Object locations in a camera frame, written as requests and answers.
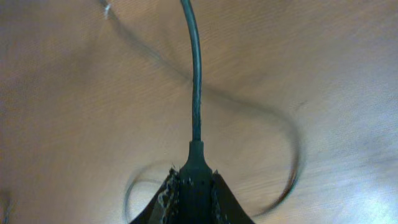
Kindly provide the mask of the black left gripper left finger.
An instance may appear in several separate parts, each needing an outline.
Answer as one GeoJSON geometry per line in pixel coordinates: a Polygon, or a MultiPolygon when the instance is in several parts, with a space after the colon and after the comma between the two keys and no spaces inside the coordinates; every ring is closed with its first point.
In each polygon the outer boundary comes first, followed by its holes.
{"type": "Polygon", "coordinates": [[[179,173],[171,168],[148,205],[129,224],[178,223],[179,182],[179,173]]]}

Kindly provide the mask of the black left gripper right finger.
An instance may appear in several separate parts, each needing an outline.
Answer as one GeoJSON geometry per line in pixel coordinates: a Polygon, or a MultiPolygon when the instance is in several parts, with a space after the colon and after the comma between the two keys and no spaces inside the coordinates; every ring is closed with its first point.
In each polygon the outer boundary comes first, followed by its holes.
{"type": "Polygon", "coordinates": [[[212,175],[211,213],[213,223],[216,224],[254,224],[252,219],[240,206],[236,197],[224,181],[224,178],[215,171],[212,175]]]}

